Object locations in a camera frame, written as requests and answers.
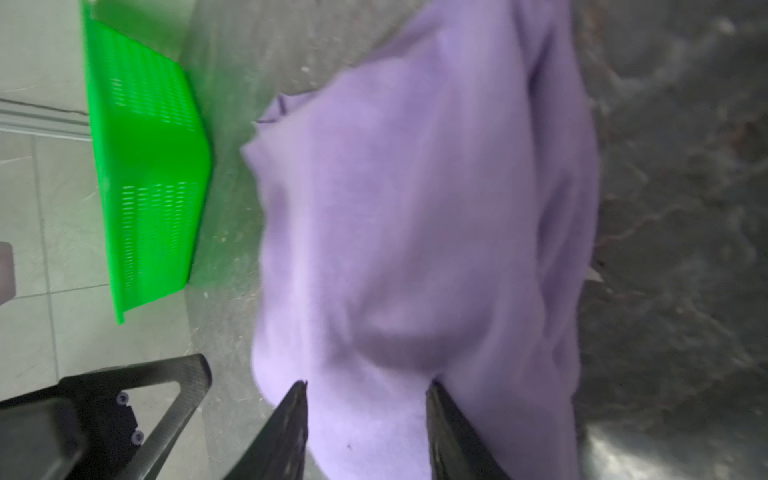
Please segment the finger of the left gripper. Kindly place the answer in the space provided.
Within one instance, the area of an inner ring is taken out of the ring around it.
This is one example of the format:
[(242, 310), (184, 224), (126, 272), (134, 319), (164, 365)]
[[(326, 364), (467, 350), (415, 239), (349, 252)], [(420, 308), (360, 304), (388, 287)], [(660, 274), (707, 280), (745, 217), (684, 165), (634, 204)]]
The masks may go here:
[[(136, 393), (174, 384), (176, 397), (156, 425), (142, 427)], [(60, 381), (76, 406), (88, 450), (78, 479), (155, 479), (212, 384), (205, 357), (194, 354), (102, 369)]]

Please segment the green plastic basket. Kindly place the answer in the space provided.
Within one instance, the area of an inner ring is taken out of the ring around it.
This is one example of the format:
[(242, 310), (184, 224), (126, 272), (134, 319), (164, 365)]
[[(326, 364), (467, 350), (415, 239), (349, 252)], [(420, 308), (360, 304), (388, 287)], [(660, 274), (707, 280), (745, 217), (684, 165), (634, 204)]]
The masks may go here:
[(181, 66), (81, 4), (84, 72), (115, 321), (185, 288), (211, 154)]

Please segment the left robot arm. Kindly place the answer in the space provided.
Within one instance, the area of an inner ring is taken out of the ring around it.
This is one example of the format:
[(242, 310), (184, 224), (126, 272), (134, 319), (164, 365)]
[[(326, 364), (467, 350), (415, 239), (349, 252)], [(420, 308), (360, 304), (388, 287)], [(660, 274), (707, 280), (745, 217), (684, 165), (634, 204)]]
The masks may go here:
[[(132, 389), (176, 383), (180, 392), (150, 434)], [(212, 384), (201, 354), (112, 367), (1, 403), (4, 479), (155, 479)]]

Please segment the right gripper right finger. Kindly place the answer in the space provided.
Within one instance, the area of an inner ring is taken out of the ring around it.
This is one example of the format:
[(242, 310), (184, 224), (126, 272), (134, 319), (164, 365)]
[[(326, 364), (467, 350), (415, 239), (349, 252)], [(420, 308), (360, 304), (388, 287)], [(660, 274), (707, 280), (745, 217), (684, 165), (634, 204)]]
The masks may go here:
[(438, 381), (426, 393), (426, 425), (432, 479), (510, 479)]

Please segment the purple t-shirt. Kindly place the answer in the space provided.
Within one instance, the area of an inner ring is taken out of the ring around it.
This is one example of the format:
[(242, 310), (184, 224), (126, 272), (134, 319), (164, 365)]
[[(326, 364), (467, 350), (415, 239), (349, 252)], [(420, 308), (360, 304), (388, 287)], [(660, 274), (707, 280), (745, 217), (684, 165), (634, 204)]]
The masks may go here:
[(599, 155), (567, 1), (433, 1), (243, 155), (265, 213), (254, 378), (308, 384), (330, 479), (430, 477), (446, 387), (515, 479), (579, 475)]

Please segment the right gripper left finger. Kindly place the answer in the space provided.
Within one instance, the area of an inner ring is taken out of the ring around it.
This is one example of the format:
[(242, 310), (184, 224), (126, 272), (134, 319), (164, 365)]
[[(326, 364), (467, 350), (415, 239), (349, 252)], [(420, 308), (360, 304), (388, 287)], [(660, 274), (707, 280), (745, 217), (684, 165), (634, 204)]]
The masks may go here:
[(224, 479), (301, 480), (307, 439), (307, 383), (297, 381)]

